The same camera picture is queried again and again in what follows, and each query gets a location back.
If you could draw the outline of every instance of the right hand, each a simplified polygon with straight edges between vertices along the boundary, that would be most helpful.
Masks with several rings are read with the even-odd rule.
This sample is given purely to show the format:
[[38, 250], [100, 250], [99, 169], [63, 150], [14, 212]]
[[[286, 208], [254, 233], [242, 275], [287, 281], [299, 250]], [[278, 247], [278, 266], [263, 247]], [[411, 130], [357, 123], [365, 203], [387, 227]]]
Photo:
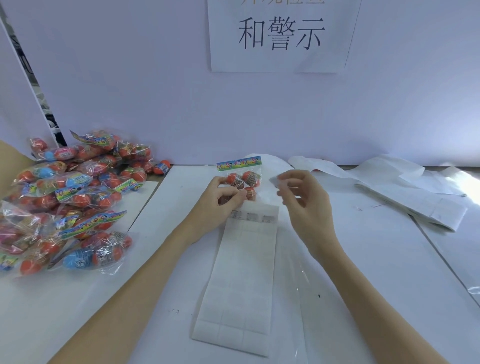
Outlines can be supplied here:
[[293, 229], [315, 259], [341, 249], [333, 226], [328, 193], [307, 170], [289, 170], [277, 176], [277, 195], [283, 199]]

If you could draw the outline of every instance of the left hand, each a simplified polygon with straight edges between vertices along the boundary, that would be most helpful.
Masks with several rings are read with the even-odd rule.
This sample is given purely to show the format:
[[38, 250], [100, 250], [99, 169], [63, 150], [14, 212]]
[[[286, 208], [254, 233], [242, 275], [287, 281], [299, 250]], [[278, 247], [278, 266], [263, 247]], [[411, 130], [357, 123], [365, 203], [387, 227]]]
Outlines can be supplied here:
[[[239, 191], [236, 187], [219, 187], [226, 183], [225, 177], [214, 177], [208, 184], [198, 202], [192, 208], [185, 220], [178, 226], [188, 233], [188, 243], [193, 244], [208, 232], [216, 229], [227, 220], [230, 213], [240, 207], [247, 199], [245, 190]], [[219, 205], [222, 196], [231, 196], [231, 199]]]

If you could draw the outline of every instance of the forearm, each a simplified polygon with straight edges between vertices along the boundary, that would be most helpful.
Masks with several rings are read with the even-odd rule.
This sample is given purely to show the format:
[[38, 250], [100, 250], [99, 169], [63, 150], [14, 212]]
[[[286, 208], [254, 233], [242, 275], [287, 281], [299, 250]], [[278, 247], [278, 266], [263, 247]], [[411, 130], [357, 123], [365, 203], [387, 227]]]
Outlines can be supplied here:
[[383, 298], [337, 245], [323, 267], [379, 364], [447, 361]]
[[128, 362], [165, 284], [190, 243], [188, 232], [177, 227], [49, 364]]

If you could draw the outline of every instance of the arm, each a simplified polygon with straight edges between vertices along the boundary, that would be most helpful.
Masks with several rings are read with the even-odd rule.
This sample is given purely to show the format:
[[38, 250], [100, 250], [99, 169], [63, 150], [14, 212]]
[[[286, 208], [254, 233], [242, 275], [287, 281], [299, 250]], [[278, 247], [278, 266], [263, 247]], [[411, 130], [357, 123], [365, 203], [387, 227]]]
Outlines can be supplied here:
[[327, 192], [307, 171], [278, 176], [278, 195], [292, 226], [323, 266], [379, 364], [447, 361], [382, 297], [344, 253], [334, 230]]
[[[49, 364], [127, 363], [183, 252], [218, 227], [246, 199], [215, 177], [185, 220], [160, 248], [60, 349]], [[219, 206], [221, 196], [233, 196]]]

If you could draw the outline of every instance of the hand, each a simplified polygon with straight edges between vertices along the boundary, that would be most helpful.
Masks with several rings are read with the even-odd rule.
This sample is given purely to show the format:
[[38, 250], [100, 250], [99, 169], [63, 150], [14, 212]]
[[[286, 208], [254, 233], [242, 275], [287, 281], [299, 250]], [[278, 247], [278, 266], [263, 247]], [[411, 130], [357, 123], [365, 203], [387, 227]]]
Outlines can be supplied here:
[[328, 193], [310, 172], [289, 170], [277, 176], [277, 195], [283, 199], [293, 229], [315, 259], [341, 249], [333, 226]]
[[[214, 177], [185, 220], [178, 226], [187, 232], [189, 244], [193, 244], [208, 232], [216, 229], [227, 220], [233, 210], [240, 207], [247, 199], [245, 190], [239, 191], [232, 186], [219, 187], [225, 183], [225, 177]], [[220, 205], [218, 200], [223, 196], [231, 198], [225, 204]]]

